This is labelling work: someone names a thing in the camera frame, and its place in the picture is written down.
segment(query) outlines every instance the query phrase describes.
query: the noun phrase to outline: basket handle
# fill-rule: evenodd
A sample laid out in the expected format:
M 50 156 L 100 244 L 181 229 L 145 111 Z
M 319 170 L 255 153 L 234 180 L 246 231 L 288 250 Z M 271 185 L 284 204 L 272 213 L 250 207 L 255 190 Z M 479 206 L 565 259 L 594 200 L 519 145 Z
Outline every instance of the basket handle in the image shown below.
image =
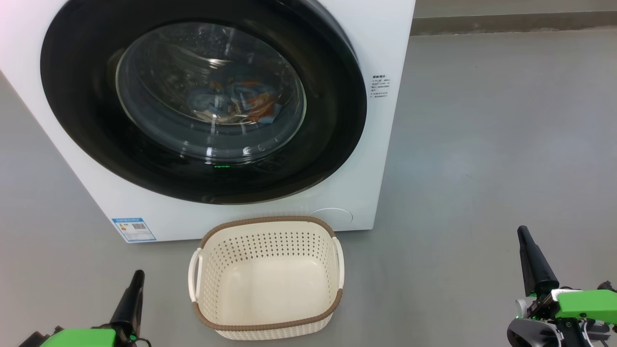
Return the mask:
M 343 248 L 341 247 L 339 239 L 333 237 L 332 240 L 334 241 L 336 262 L 339 264 L 339 289 L 343 289 L 343 284 L 345 284 L 345 259 L 343 258 Z
M 199 255 L 200 252 L 201 248 L 197 248 L 197 250 L 193 253 L 193 256 L 191 257 L 191 263 L 189 264 L 189 297 L 191 298 L 192 302 L 196 302 L 197 297 L 199 296 L 199 287 L 197 287 L 197 290 L 195 289 L 195 265 L 197 264 L 197 258 L 199 258 L 199 265 L 197 267 L 197 285 L 199 285 L 201 282 L 202 263 L 202 258 Z

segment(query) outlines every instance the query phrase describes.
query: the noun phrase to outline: white basket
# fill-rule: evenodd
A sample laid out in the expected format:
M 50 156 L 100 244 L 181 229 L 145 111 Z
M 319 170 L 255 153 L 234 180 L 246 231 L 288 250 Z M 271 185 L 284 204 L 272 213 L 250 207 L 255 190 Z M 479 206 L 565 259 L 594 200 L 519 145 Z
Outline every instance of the white basket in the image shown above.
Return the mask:
M 313 217 L 220 225 L 202 239 L 188 272 L 197 318 L 232 340 L 321 330 L 341 300 L 344 279 L 341 244 Z

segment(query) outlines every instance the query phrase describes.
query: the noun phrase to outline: glass door window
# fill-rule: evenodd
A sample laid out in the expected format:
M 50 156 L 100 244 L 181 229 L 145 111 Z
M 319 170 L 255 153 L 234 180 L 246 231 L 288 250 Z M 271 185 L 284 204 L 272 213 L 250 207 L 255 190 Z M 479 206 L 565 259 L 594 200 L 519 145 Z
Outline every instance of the glass door window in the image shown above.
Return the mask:
M 306 111 L 291 64 L 262 40 L 177 23 L 136 40 L 117 66 L 122 106 L 145 134 L 207 164 L 255 162 L 284 146 Z

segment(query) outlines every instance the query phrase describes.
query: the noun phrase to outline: washing machine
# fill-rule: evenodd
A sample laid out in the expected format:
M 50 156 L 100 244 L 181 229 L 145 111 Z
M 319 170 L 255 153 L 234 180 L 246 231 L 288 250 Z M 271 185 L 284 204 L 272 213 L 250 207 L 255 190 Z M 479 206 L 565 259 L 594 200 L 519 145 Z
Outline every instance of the washing machine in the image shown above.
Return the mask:
M 127 242 L 275 215 L 365 230 L 413 5 L 4 0 L 0 70 Z

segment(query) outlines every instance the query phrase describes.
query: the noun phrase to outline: wall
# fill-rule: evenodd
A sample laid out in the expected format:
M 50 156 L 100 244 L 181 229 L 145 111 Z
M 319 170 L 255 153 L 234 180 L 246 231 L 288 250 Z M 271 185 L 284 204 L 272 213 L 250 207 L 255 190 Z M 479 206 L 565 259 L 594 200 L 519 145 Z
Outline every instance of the wall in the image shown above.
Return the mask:
M 417 0 L 414 17 L 617 10 L 615 0 Z

